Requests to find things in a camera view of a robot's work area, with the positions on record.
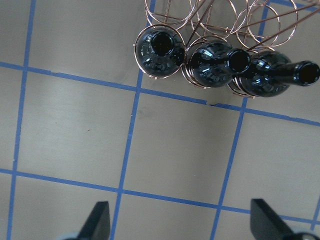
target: bottle mouth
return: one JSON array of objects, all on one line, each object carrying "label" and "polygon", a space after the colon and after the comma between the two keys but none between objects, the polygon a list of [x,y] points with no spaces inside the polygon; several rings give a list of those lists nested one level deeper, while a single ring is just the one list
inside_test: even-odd
[{"label": "bottle mouth", "polygon": [[320,76],[320,68],[313,62],[306,62],[299,69],[298,79],[304,86],[314,84]]},{"label": "bottle mouth", "polygon": [[169,34],[160,32],[152,38],[151,46],[157,55],[165,56],[173,50],[174,43]]},{"label": "bottle mouth", "polygon": [[229,66],[235,73],[240,74],[249,68],[250,60],[249,53],[237,49],[229,55]]}]

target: dark green glass bottle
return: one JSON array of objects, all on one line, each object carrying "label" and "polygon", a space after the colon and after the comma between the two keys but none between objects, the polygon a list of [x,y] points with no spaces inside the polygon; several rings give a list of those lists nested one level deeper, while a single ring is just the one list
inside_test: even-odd
[{"label": "dark green glass bottle", "polygon": [[228,84],[233,76],[250,65],[249,54],[222,40],[201,44],[186,61],[192,78],[203,87],[218,88]]},{"label": "dark green glass bottle", "polygon": [[241,86],[250,95],[273,97],[290,85],[310,86],[320,76],[320,68],[312,61],[291,63],[277,51],[264,51],[251,56],[249,69],[241,75]]},{"label": "dark green glass bottle", "polygon": [[157,24],[145,28],[134,48],[140,69],[154,78],[166,78],[179,70],[185,58],[185,44],[172,27]]}]

